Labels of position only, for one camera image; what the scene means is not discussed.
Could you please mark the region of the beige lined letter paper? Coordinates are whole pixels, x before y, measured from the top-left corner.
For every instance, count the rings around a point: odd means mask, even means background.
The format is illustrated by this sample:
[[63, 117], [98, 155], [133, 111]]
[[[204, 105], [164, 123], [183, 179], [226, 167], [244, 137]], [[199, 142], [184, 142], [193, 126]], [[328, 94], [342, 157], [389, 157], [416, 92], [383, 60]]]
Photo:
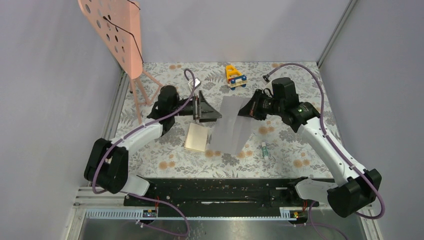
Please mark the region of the beige lined letter paper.
[[205, 126], [191, 122], [189, 124], [184, 148], [195, 152], [206, 150], [209, 129]]

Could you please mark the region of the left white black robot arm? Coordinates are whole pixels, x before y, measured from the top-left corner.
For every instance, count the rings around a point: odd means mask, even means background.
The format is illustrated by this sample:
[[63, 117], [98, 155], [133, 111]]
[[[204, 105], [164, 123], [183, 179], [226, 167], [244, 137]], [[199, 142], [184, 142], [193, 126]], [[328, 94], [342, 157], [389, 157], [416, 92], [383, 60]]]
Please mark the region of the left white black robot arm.
[[142, 205], [152, 204], [155, 192], [149, 188], [150, 182], [129, 173], [129, 159], [145, 145], [165, 135], [175, 124], [176, 116], [192, 116], [201, 123], [222, 118], [201, 91], [180, 99], [174, 86], [162, 87], [144, 123], [121, 137], [99, 138], [94, 142], [83, 174], [92, 183], [93, 193], [133, 194]]

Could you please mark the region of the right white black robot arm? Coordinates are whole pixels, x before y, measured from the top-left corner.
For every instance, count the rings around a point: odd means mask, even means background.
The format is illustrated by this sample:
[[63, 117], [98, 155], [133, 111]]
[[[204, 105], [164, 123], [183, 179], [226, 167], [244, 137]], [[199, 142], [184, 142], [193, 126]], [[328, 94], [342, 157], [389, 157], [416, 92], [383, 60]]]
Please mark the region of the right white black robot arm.
[[317, 109], [301, 102], [295, 83], [288, 77], [271, 82], [272, 94], [257, 89], [238, 115], [263, 121], [267, 116], [279, 116], [284, 124], [307, 142], [330, 170], [334, 183], [301, 177], [292, 182], [287, 201], [293, 206], [305, 200], [328, 204], [342, 218], [356, 213], [378, 197], [382, 181], [376, 170], [367, 170], [349, 154], [325, 126]]

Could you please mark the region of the grey lavender envelope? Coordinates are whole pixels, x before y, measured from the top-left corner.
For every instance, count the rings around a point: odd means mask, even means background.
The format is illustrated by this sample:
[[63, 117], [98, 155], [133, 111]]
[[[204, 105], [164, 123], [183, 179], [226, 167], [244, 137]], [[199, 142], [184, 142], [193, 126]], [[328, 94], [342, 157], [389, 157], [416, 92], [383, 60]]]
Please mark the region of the grey lavender envelope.
[[248, 97], [224, 96], [219, 118], [211, 132], [209, 149], [223, 154], [237, 155], [247, 143], [253, 129], [253, 118], [239, 116], [239, 111], [249, 102]]

